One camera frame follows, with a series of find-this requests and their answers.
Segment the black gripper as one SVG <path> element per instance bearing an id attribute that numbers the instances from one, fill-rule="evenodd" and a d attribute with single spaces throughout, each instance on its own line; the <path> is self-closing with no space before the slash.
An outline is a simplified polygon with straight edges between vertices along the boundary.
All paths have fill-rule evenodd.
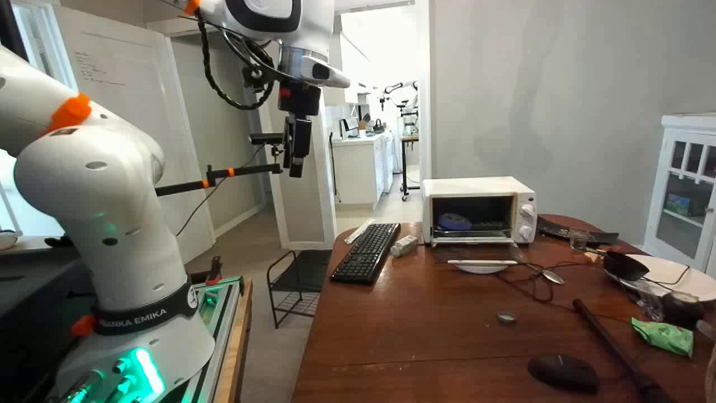
<path id="1" fill-rule="evenodd" d="M 310 149 L 310 118 L 317 114 L 319 90 L 304 82 L 285 82 L 280 86 L 280 108 L 285 118 L 285 167 L 300 171 Z"/>

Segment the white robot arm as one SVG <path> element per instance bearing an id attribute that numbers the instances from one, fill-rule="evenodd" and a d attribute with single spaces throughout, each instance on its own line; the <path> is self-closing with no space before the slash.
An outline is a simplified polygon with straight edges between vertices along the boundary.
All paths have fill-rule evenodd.
<path id="1" fill-rule="evenodd" d="M 285 171 L 302 172 L 321 88 L 348 78 L 329 66 L 334 0 L 170 0 L 245 47 L 282 46 L 264 66 L 287 113 Z M 95 305 L 56 369 L 54 403 L 158 403 L 213 356 L 157 181 L 161 146 L 90 97 L 0 49 L 0 136 L 19 196 L 51 215 L 90 270 Z"/>

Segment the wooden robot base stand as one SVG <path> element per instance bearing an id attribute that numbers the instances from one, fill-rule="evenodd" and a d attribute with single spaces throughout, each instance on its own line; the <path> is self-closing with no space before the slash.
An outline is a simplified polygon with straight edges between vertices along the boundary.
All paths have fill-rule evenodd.
<path id="1" fill-rule="evenodd" d="M 240 403 L 253 284 L 244 277 L 225 277 L 201 288 L 199 295 L 199 313 L 215 339 L 215 351 L 201 371 L 183 386 L 178 403 Z"/>

